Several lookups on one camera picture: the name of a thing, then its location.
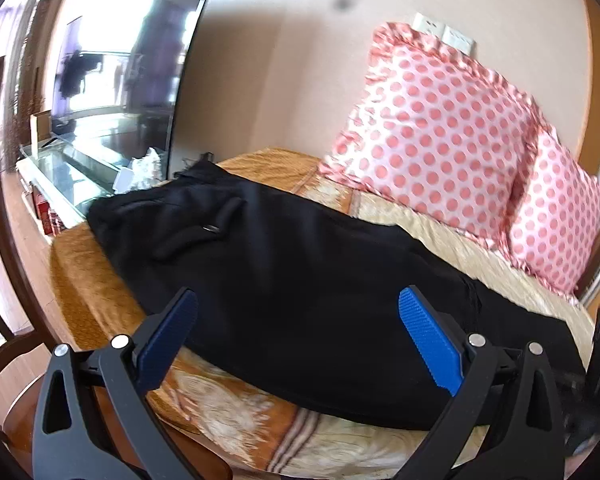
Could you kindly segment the glass top tv stand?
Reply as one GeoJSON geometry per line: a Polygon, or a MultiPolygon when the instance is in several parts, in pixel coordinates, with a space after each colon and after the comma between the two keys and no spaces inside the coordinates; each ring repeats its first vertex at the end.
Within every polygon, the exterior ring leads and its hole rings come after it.
{"type": "Polygon", "coordinates": [[[38,146],[20,146],[16,168],[71,229],[85,220],[94,200],[114,194],[114,180],[128,162],[98,143],[53,138],[38,146]]]}

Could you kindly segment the white wall socket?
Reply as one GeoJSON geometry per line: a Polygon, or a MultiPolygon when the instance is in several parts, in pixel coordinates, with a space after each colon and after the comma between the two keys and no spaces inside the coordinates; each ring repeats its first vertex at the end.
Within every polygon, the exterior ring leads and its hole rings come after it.
{"type": "Polygon", "coordinates": [[[444,24],[442,21],[428,18],[428,16],[416,12],[413,15],[411,26],[418,32],[435,36],[447,46],[459,50],[464,55],[471,56],[474,54],[475,40],[444,24]]]}

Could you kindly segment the black pants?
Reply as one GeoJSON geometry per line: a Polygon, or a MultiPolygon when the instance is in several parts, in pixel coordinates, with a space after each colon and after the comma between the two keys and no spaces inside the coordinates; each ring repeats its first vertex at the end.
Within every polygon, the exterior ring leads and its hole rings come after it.
{"type": "Polygon", "coordinates": [[[415,286],[468,333],[545,348],[582,374],[565,322],[468,278],[398,226],[381,226],[197,162],[174,181],[95,200],[86,220],[142,309],[182,288],[199,304],[187,347],[292,403],[335,403],[398,429],[427,430],[449,393],[399,318],[415,286]]]}

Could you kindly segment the clear plastic bag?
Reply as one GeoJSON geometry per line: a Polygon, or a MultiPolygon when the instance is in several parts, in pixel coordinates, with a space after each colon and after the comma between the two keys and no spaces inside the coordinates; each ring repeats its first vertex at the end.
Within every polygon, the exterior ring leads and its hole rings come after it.
{"type": "Polygon", "coordinates": [[[148,148],[141,158],[133,158],[118,171],[112,188],[116,194],[147,190],[163,181],[161,159],[154,148],[148,148]]]}

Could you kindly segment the left pink polka-dot pillow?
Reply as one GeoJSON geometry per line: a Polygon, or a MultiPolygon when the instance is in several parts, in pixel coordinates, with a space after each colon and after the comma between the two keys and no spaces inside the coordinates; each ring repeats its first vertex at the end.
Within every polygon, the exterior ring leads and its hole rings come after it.
{"type": "Polygon", "coordinates": [[[389,22],[374,31],[362,99],[320,171],[500,246],[542,123],[532,96],[495,70],[389,22]]]}

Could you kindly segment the red boxes on shelf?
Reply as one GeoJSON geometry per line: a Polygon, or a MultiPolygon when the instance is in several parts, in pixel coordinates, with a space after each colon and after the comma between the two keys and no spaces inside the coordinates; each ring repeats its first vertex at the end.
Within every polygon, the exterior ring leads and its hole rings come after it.
{"type": "Polygon", "coordinates": [[[65,225],[60,220],[56,211],[50,206],[50,203],[40,190],[31,185],[31,198],[35,217],[42,226],[43,234],[46,236],[56,236],[65,229],[65,225]]]}

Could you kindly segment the cream floral bed sheet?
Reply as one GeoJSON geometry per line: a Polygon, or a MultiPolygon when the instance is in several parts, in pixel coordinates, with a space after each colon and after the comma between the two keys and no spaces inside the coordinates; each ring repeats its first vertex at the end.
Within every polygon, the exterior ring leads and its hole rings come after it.
{"type": "MultiPolygon", "coordinates": [[[[355,218],[396,224],[486,288],[521,309],[559,318],[582,360],[592,352],[594,324],[580,304],[550,292],[493,252],[422,214],[322,177],[316,158],[282,148],[223,162],[231,174],[313,200],[355,218]]],[[[50,276],[59,312],[80,349],[135,330],[144,311],[114,272],[86,223],[58,235],[50,276]]],[[[422,430],[365,417],[335,403],[292,403],[181,351],[161,387],[148,396],[156,413],[187,437],[203,437],[237,467],[256,474],[329,479],[379,478],[410,456],[422,430]]]]}

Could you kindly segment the pink polka-dot pillow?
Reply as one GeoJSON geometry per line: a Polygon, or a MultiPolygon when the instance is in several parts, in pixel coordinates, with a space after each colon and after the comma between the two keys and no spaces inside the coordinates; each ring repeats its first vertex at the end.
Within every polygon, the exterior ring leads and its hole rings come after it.
{"type": "Polygon", "coordinates": [[[320,171],[500,246],[542,123],[532,96],[495,70],[389,22],[374,31],[362,99],[320,171]]]}
{"type": "Polygon", "coordinates": [[[542,130],[522,170],[506,232],[516,268],[556,294],[576,291],[600,227],[600,181],[574,160],[554,134],[542,130]]]}

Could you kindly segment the right pink polka-dot pillow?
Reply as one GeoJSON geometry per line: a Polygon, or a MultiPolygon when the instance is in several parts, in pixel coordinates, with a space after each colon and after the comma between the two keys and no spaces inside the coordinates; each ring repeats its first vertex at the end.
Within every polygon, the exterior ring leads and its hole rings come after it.
{"type": "Polygon", "coordinates": [[[516,268],[556,294],[576,291],[600,227],[600,181],[574,160],[554,134],[542,130],[522,170],[506,232],[516,268]]]}

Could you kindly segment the black flat screen television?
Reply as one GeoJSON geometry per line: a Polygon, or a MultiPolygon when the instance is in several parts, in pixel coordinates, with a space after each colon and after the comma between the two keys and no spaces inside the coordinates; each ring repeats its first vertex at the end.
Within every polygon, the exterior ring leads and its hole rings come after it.
{"type": "Polygon", "coordinates": [[[68,25],[52,101],[62,156],[111,184],[155,151],[169,168],[176,100],[206,0],[107,0],[68,25]]]}

